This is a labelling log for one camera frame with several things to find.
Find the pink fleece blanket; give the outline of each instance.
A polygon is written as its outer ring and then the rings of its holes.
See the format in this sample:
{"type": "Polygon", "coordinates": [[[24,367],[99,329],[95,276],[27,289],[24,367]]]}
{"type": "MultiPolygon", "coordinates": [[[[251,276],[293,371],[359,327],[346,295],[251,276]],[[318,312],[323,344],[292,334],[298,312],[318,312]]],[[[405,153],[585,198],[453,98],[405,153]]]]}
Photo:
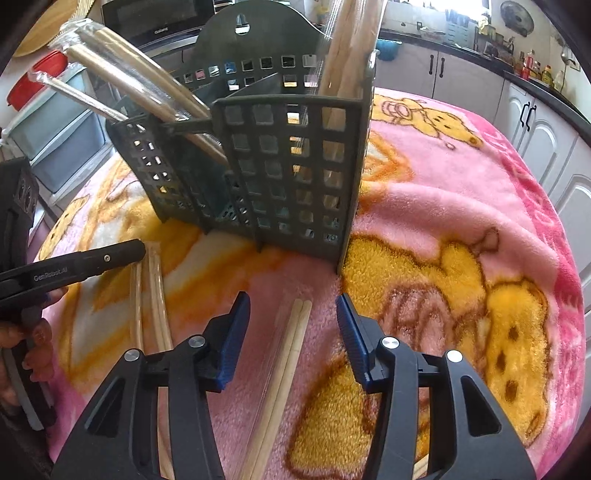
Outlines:
{"type": "MultiPolygon", "coordinates": [[[[360,314],[414,349],[460,349],[484,378],[542,477],[569,444],[584,377],[582,294],[560,220],[510,143],[461,109],[376,89],[358,211],[341,276],[325,262],[170,220],[111,159],[78,194],[40,258],[129,238],[157,241],[175,343],[228,310],[252,319],[235,379],[210,408],[226,475],[248,438],[294,298],[313,309],[265,478],[359,478],[377,400],[355,383],[335,316],[347,291],[360,314]]],[[[129,268],[72,287],[46,310],[58,374],[56,458],[129,336],[129,268]]],[[[149,321],[146,350],[154,350],[149,321]]],[[[428,452],[421,394],[417,459],[428,452]]]]}

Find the white cabinet door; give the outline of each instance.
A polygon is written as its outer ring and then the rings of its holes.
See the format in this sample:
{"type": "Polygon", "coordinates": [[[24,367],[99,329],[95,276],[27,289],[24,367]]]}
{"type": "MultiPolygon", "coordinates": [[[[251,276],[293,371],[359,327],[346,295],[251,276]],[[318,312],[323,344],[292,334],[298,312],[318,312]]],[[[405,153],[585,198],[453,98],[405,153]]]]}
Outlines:
{"type": "Polygon", "coordinates": [[[524,118],[526,128],[518,152],[535,179],[550,193],[570,155],[577,132],[538,100],[524,118]]]}
{"type": "Polygon", "coordinates": [[[550,193],[583,286],[585,328],[591,338],[591,148],[579,137],[550,193]]]}
{"type": "Polygon", "coordinates": [[[467,60],[439,54],[433,98],[495,120],[504,79],[467,60]]]}
{"type": "Polygon", "coordinates": [[[395,59],[376,61],[374,85],[431,98],[438,54],[437,50],[403,43],[395,59]]]}
{"type": "Polygon", "coordinates": [[[525,123],[522,125],[521,122],[525,122],[533,103],[534,98],[525,90],[509,80],[505,81],[494,124],[515,148],[519,147],[525,131],[525,123]]]}

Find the human hand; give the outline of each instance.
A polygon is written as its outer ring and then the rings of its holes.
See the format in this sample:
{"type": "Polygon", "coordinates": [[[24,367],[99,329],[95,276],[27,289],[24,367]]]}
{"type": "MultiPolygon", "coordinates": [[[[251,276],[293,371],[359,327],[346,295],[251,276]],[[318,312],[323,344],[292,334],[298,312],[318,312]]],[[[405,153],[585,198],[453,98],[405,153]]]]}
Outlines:
{"type": "MultiPolygon", "coordinates": [[[[46,308],[61,300],[68,291],[67,287],[49,292],[48,300],[41,305],[46,308]]],[[[27,336],[31,336],[35,342],[25,356],[23,367],[32,370],[31,380],[34,382],[47,382],[53,377],[53,346],[51,344],[51,327],[47,320],[43,319],[32,332],[27,332],[22,327],[12,323],[0,321],[0,348],[12,348],[17,346],[27,336]]],[[[0,406],[18,407],[17,394],[14,391],[8,373],[0,356],[0,406]]]]}

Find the gray plastic utensil caddy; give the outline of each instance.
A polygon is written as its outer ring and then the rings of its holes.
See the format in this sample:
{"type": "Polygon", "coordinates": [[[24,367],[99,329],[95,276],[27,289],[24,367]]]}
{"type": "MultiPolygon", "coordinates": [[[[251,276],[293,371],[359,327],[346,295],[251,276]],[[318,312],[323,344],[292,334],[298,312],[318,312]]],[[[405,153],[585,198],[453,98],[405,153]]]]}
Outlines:
{"type": "MultiPolygon", "coordinates": [[[[109,122],[113,144],[163,222],[176,218],[205,232],[238,233],[258,248],[277,245],[324,258],[340,270],[358,201],[375,55],[368,60],[362,99],[306,95],[304,81],[314,81],[308,77],[314,67],[303,64],[310,64],[321,35],[277,2],[229,6],[201,31],[186,69],[174,72],[181,81],[205,85],[194,94],[210,106],[211,120],[165,124],[140,113],[109,122]],[[236,33],[237,22],[244,31],[245,21],[249,31],[236,33]],[[195,78],[200,71],[203,80],[195,78]],[[231,92],[234,84],[240,89],[231,92]],[[323,128],[323,108],[345,111],[344,131],[323,128]],[[298,123],[288,122],[288,114],[298,123]],[[230,169],[181,136],[185,133],[214,135],[230,169]],[[325,159],[324,142],[340,144],[342,155],[325,159]]],[[[129,116],[138,112],[131,102],[124,107],[129,116]]]]}

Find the bottle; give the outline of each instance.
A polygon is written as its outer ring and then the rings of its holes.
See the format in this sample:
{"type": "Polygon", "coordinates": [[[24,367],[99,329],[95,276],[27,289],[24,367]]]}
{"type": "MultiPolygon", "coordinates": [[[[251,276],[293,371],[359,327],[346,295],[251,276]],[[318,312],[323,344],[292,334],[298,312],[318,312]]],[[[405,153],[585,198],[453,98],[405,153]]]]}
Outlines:
{"type": "Polygon", "coordinates": [[[515,74],[518,77],[521,77],[523,73],[523,64],[525,63],[525,53],[522,51],[519,52],[519,60],[515,62],[515,74]]]}
{"type": "Polygon", "coordinates": [[[536,80],[542,79],[542,72],[541,72],[541,64],[539,61],[534,62],[534,67],[530,70],[530,77],[535,78],[536,80]]]}
{"type": "Polygon", "coordinates": [[[556,79],[554,80],[554,89],[557,92],[562,93],[562,90],[564,89],[566,83],[564,81],[564,72],[562,70],[560,70],[557,74],[556,74],[556,79]]]}
{"type": "Polygon", "coordinates": [[[546,65],[546,68],[542,72],[542,82],[544,82],[549,87],[552,87],[554,83],[552,80],[552,67],[550,65],[546,65]]]}
{"type": "Polygon", "coordinates": [[[530,78],[531,69],[534,66],[534,55],[535,51],[532,48],[531,51],[525,57],[525,61],[523,64],[523,71],[521,72],[521,78],[524,80],[528,80],[530,78]]]}

